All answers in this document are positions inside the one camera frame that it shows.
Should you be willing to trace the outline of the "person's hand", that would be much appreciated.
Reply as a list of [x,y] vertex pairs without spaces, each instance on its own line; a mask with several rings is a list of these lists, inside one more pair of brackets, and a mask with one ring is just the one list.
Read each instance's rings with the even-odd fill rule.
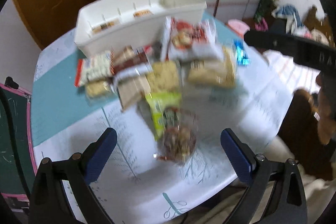
[[321,144],[327,145],[335,132],[335,120],[331,118],[331,106],[322,89],[322,73],[316,77],[316,84],[320,87],[318,93],[318,138]]

